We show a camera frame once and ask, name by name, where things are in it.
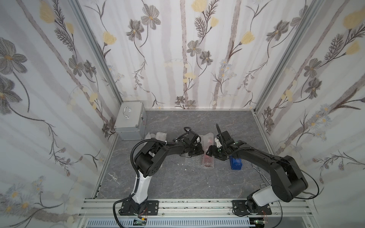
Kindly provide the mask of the bubble wrap sheet stack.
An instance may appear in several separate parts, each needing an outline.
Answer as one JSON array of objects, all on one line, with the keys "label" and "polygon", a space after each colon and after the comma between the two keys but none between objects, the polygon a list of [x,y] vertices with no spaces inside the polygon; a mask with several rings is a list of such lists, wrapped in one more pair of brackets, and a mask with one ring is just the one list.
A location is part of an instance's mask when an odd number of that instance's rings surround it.
[{"label": "bubble wrap sheet stack", "polygon": [[185,164],[188,166],[204,168],[202,165],[203,155],[204,155],[204,153],[202,155],[194,156],[191,158],[187,157],[187,158],[185,158]]}]

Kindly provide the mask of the pink red bottle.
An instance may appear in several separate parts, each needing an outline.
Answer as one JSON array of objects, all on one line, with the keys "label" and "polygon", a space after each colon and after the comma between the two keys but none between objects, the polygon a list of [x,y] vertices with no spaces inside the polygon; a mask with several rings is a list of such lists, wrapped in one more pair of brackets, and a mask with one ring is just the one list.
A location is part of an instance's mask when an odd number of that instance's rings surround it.
[{"label": "pink red bottle", "polygon": [[204,155],[202,159],[202,165],[204,168],[213,168],[214,161],[213,157],[206,155],[210,146],[214,145],[214,134],[208,133],[202,137],[202,147],[204,150]]}]

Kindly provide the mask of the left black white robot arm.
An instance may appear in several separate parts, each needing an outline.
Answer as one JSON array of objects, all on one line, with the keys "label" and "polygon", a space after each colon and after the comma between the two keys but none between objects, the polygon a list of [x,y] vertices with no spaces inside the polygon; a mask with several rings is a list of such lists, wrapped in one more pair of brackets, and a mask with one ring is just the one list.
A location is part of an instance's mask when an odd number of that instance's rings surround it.
[{"label": "left black white robot arm", "polygon": [[171,142],[151,138],[133,147],[130,161],[136,172],[136,180],[129,202],[134,213],[140,214],[145,210],[151,177],[157,173],[167,156],[187,154],[191,158],[203,154],[201,137],[190,127],[184,130],[184,134]]}]

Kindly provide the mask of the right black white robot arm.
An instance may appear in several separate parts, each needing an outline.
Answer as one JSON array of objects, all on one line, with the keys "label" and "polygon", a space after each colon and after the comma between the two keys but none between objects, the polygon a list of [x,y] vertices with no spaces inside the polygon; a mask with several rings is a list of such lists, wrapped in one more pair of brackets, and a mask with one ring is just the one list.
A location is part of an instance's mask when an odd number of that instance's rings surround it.
[{"label": "right black white robot arm", "polygon": [[241,206],[234,206],[234,213],[238,213],[239,216],[258,214],[270,203],[280,200],[290,202],[308,188],[308,182],[293,157],[280,157],[263,152],[244,141],[235,141],[228,131],[222,132],[218,124],[216,128],[221,146],[210,146],[206,155],[222,161],[230,156],[249,161],[265,170],[271,179],[270,186],[251,193]]}]

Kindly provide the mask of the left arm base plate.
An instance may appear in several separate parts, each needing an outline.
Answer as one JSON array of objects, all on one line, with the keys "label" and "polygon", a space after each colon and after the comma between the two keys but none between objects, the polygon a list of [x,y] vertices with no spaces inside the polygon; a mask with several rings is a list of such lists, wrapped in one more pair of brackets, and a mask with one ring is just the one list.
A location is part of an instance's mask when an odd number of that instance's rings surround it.
[{"label": "left arm base plate", "polygon": [[120,208],[119,215],[133,216],[133,215],[147,215],[157,216],[159,211],[158,200],[145,200],[141,204],[137,204],[133,199],[124,201]]}]

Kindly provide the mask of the single bubble wrap sheet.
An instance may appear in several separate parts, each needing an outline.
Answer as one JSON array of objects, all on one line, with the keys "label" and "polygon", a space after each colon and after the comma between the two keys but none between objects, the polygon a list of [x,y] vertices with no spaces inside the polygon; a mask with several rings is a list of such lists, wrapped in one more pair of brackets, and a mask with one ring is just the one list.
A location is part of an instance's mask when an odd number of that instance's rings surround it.
[{"label": "single bubble wrap sheet", "polygon": [[148,134],[145,136],[145,139],[152,139],[152,138],[156,138],[156,135],[155,135],[155,134],[152,134],[152,133],[148,133]]}]

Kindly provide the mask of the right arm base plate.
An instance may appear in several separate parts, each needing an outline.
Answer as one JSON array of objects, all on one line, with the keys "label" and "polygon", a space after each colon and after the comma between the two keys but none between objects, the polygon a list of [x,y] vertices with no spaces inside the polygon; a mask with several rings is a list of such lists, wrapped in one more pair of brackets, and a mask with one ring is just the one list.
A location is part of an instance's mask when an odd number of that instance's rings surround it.
[{"label": "right arm base plate", "polygon": [[237,216],[272,214],[269,204],[265,206],[259,206],[252,200],[233,200],[232,210]]}]

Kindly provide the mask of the blue tape dispenser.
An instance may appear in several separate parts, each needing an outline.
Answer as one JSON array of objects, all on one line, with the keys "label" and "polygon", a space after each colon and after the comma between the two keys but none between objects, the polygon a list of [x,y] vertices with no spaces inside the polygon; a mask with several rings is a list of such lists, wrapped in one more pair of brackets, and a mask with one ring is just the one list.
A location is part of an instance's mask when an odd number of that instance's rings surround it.
[{"label": "blue tape dispenser", "polygon": [[233,158],[232,156],[229,157],[230,159],[230,166],[232,170],[241,170],[242,169],[242,161],[240,158]]}]

